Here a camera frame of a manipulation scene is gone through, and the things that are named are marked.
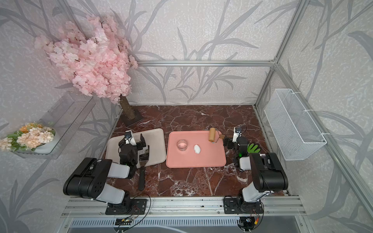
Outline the wooden dough roller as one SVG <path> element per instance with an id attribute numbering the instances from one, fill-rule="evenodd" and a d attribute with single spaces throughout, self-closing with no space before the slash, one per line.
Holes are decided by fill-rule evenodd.
<path id="1" fill-rule="evenodd" d="M 220 139 L 224 140 L 225 139 L 225 135 L 223 135 L 216 128 L 210 128 L 209 129 L 209 136 L 208 136 L 209 142 L 211 142 L 211 143 L 217 143 Z"/>

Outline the white dough piece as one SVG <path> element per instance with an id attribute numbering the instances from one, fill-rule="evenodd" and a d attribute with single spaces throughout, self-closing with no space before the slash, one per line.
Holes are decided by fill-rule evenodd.
<path id="1" fill-rule="evenodd" d="M 199 147 L 199 145 L 194 145 L 194 152 L 196 153 L 196 154 L 200 154 L 201 153 L 201 148 Z"/>

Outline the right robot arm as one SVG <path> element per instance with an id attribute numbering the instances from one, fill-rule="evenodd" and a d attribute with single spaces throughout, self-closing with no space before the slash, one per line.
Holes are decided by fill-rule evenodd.
<path id="1" fill-rule="evenodd" d="M 223 199 L 225 214 L 263 214 L 261 198 L 288 188 L 288 178 L 276 153 L 261 153 L 258 144 L 249 143 L 239 136 L 225 138 L 223 145 L 235 152 L 235 165 L 239 171 L 250 171 L 252 182 L 238 195 Z"/>

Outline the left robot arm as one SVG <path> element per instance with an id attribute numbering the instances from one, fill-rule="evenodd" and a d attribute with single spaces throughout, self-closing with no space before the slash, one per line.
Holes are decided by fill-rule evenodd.
<path id="1" fill-rule="evenodd" d="M 106 203 L 106 215 L 142 215 L 146 199 L 133 200 L 130 194 L 106 183 L 108 178 L 132 179 L 137 171 L 140 149 L 147 144 L 143 136 L 132 144 L 131 139 L 119 143 L 119 163 L 111 159 L 85 158 L 66 180 L 63 193 L 67 196 Z"/>

